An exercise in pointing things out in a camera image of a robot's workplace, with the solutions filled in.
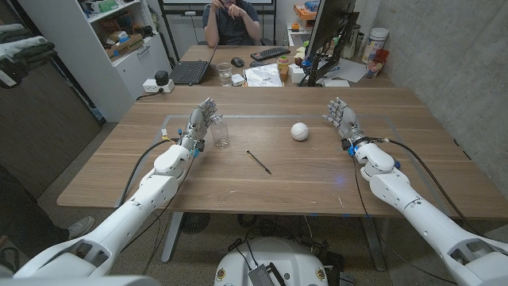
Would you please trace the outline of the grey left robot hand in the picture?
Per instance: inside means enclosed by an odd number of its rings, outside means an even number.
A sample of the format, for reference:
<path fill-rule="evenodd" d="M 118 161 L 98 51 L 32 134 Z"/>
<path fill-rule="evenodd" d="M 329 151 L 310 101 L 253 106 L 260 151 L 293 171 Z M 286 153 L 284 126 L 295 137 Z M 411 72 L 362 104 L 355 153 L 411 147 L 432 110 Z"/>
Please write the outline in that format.
<path fill-rule="evenodd" d="M 183 134 L 180 136 L 178 144 L 188 150 L 193 150 L 195 146 L 203 140 L 208 128 L 211 125 L 211 117 L 217 111 L 215 101 L 207 98 L 199 103 L 190 113 Z"/>

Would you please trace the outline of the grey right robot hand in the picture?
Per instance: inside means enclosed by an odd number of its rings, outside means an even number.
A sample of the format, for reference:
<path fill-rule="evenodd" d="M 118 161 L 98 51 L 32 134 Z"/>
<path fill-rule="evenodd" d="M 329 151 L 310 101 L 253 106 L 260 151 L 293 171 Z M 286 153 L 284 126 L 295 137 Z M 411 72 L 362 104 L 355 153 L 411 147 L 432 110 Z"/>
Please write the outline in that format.
<path fill-rule="evenodd" d="M 354 143 L 365 138 L 354 110 L 345 101 L 335 98 L 329 102 L 327 109 L 329 113 L 323 114 L 322 117 L 337 129 L 343 139 Z"/>

